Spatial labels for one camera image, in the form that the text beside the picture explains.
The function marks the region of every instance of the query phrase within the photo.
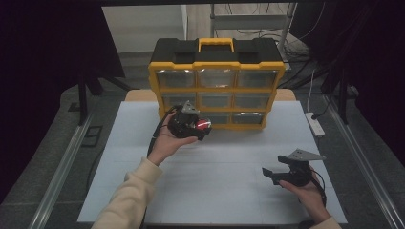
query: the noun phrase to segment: hand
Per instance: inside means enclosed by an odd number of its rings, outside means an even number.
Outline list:
[[[312,172],[312,176],[316,181],[319,182],[314,172]],[[280,185],[283,188],[291,191],[300,199],[301,203],[304,204],[305,208],[307,209],[309,215],[315,221],[315,224],[319,224],[330,218],[330,214],[322,202],[321,194],[312,182],[303,187],[297,187],[289,182],[280,180]]]
[[[164,119],[160,132],[153,146],[152,152],[148,156],[148,159],[159,166],[166,158],[176,153],[180,146],[191,144],[197,141],[196,136],[190,136],[187,138],[176,138],[167,128],[170,118],[174,113],[168,115]]]

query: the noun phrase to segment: white table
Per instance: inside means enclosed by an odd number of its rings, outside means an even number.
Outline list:
[[[122,102],[78,221],[92,222],[125,173],[135,169],[159,122],[157,102]],[[297,197],[262,167],[287,172],[277,156],[300,148],[319,154],[298,101],[275,101],[262,131],[213,130],[204,141],[184,146],[162,164],[146,223],[192,225],[280,225],[308,219]],[[346,223],[323,161],[310,165],[326,182],[327,208]]]

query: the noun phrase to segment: dark curtain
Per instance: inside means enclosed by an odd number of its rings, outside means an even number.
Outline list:
[[[379,1],[347,60],[362,115],[405,163],[405,1]]]
[[[19,178],[59,109],[92,69],[123,77],[101,7],[0,3],[0,201]]]

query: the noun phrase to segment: person's left hand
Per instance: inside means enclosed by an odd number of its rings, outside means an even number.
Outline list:
[[[176,138],[172,135],[172,133],[170,133],[169,129],[167,128],[167,124],[174,114],[175,113],[172,113],[168,115],[166,119],[164,119],[152,152],[148,156],[148,159],[157,166],[159,166],[166,158],[176,153],[181,146],[197,141],[196,136]]]

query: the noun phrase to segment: person's right hand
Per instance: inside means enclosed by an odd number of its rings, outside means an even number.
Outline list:
[[[312,176],[316,181],[318,181],[318,178],[314,172],[312,172]],[[280,185],[283,188],[291,191],[300,199],[301,203],[304,204],[315,224],[319,224],[330,218],[330,214],[322,202],[321,194],[312,181],[303,187],[297,187],[285,180],[280,180]]]

